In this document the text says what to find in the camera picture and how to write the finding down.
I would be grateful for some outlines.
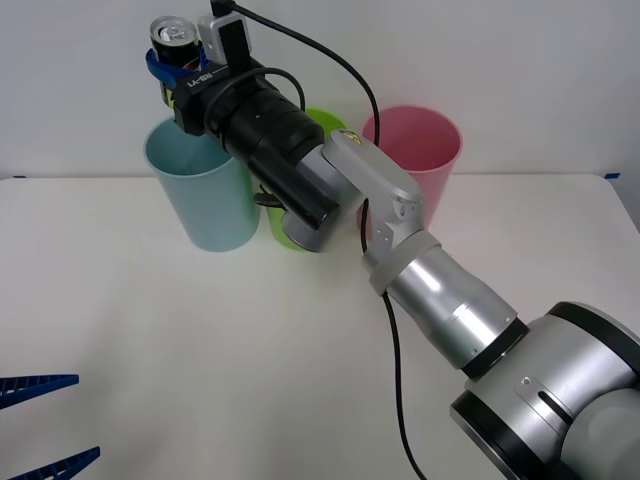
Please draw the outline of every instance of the green plastic cup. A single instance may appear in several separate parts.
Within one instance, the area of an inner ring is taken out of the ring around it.
[[[345,123],[333,113],[322,110],[321,108],[309,107],[306,110],[307,115],[314,119],[324,129],[324,139],[334,130],[347,128]],[[269,217],[269,225],[271,225],[271,233],[277,242],[291,250],[304,251],[302,248],[293,243],[282,230],[282,217],[284,210],[281,208],[267,208],[267,216]]]

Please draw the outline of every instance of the white wall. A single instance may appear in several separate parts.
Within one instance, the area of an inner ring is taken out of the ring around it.
[[[451,116],[465,138],[458,172],[628,171],[626,182],[640,184],[637,0],[243,4],[350,59],[381,104]],[[207,9],[207,0],[3,0],[0,177],[147,174],[145,134],[169,114],[143,61],[148,25]],[[255,56],[294,73],[310,103],[362,125],[366,97],[337,65],[263,27],[252,33]]]

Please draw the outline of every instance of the black cylindrical joint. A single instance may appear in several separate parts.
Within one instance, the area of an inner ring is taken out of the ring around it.
[[[248,82],[205,114],[205,130],[267,186],[285,208],[318,229],[339,208],[296,165],[324,141],[324,131],[272,88]]]

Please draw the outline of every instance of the black cable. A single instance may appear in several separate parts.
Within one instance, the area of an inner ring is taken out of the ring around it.
[[[298,40],[299,42],[302,42],[305,45],[308,45],[309,47],[314,48],[321,53],[324,53],[327,57],[331,58],[335,62],[342,65],[342,67],[344,67],[345,70],[347,70],[351,75],[353,75],[353,77],[358,81],[358,83],[362,85],[362,88],[364,88],[364,91],[367,93],[367,97],[369,97],[369,101],[371,102],[371,108],[373,109],[373,119],[375,124],[375,133],[374,133],[373,143],[375,145],[378,145],[380,143],[380,112],[378,111],[378,102],[376,102],[376,97],[373,94],[373,90],[371,90],[371,87],[369,87],[369,84],[362,77],[362,75],[360,75],[360,73],[358,73],[358,71],[355,68],[353,68],[353,66],[349,62],[347,62],[344,58],[342,58],[340,55],[338,55],[334,51],[328,49],[324,45],[321,45],[315,40],[305,35],[302,35],[301,33],[291,30],[290,28],[280,25],[279,23],[269,20],[268,18],[261,17],[257,13],[254,13],[251,10],[248,10],[244,7],[241,7],[240,5],[237,5],[235,2],[229,2],[229,3],[230,3],[229,7],[232,10],[235,10],[236,12],[244,15],[247,18],[250,18],[255,22],[261,23],[265,27],[269,27],[280,33],[284,33],[285,35],[288,35],[289,37],[294,38],[295,40]]]
[[[257,13],[252,12],[240,5],[237,5],[235,2],[230,1],[227,2],[230,4],[230,8],[235,10],[236,12],[248,17],[262,25],[272,28],[280,33],[284,33],[295,40],[298,40],[305,45],[310,46],[318,50],[319,52],[324,53],[329,58],[335,60],[337,63],[342,65],[355,79],[362,85],[364,91],[367,93],[369,97],[369,101],[371,102],[371,108],[373,109],[373,119],[375,126],[374,140],[373,143],[378,146],[380,144],[380,111],[378,110],[378,103],[376,102],[375,95],[373,91],[367,84],[366,80],[358,73],[358,71],[351,66],[349,62],[343,59],[340,55],[328,49],[324,45],[316,42],[315,40],[302,35],[294,30],[291,30],[283,25],[280,25],[276,22],[273,22],[267,18],[261,17]],[[362,246],[362,253],[367,251],[367,217],[369,216],[369,199],[365,199],[362,204],[362,219],[360,221],[360,243]],[[411,451],[411,446],[409,445],[409,439],[407,438],[407,430],[405,428],[404,422],[404,408],[402,406],[402,362],[400,356],[400,336],[398,335],[398,323],[396,322],[396,316],[393,311],[393,305],[391,304],[391,300],[389,299],[389,295],[387,292],[382,294],[382,300],[384,301],[384,306],[387,309],[387,314],[389,315],[389,323],[391,324],[391,336],[393,338],[393,356],[394,356],[394,364],[395,364],[395,393],[396,393],[396,412],[398,415],[398,426],[400,428],[400,438],[402,440],[402,446],[404,447],[404,451],[409,459],[409,463],[413,467],[416,475],[420,480],[427,480],[427,477],[424,476],[420,467],[415,461],[413,457],[413,452]]]
[[[300,97],[300,110],[304,111],[306,109],[306,99],[304,96],[304,90],[302,90],[302,85],[300,82],[296,80],[296,77],[291,75],[289,72],[285,70],[281,70],[279,68],[272,67],[261,67],[254,68],[253,70],[249,70],[247,72],[243,72],[240,75],[233,77],[229,82],[218,91],[215,97],[211,99],[209,104],[207,105],[207,111],[205,113],[204,123],[205,125],[209,125],[210,116],[213,114],[214,107],[216,104],[227,94],[231,89],[237,87],[242,82],[247,81],[250,78],[262,76],[262,75],[277,75],[279,77],[284,77],[289,80],[296,90],[298,91],[298,96]]]

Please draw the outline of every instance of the plastic cup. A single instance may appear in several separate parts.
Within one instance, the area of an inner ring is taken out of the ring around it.
[[[213,140],[188,135],[167,120],[149,134],[144,150],[196,246],[226,252],[253,237],[260,215],[249,172]]]
[[[329,138],[329,135],[334,130],[347,128],[340,118],[335,116],[333,113],[322,110],[321,108],[309,107],[307,108],[306,113],[324,129],[325,140]],[[271,233],[278,243],[292,250],[303,251],[303,249],[293,243],[282,230],[282,217],[284,217],[284,210],[281,208],[267,208],[267,216],[269,217],[269,225],[271,225]]]
[[[373,117],[362,133],[373,141]],[[462,151],[458,127],[443,114],[425,107],[389,107],[380,112],[380,149],[420,185],[427,228]]]

